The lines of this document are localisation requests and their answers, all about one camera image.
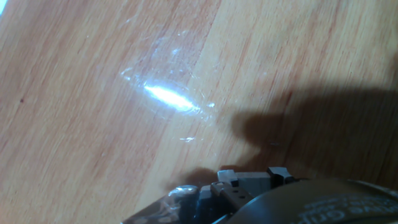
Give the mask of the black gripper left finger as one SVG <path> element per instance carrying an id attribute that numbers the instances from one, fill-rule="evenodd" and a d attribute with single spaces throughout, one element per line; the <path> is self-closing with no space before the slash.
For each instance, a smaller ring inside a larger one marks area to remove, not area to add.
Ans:
<path id="1" fill-rule="evenodd" d="M 254 198 L 239 186 L 234 170 L 220 170 L 217 177 L 218 181 L 210 185 L 210 190 L 216 204 L 224 207 L 229 213 L 236 213 Z"/>

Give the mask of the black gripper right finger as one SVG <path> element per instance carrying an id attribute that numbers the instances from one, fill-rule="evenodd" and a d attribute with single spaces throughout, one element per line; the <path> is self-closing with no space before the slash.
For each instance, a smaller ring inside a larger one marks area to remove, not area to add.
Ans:
<path id="1" fill-rule="evenodd" d="M 265 172 L 256 172 L 253 196 L 295 182 L 295 178 L 286 167 L 268 167 Z"/>

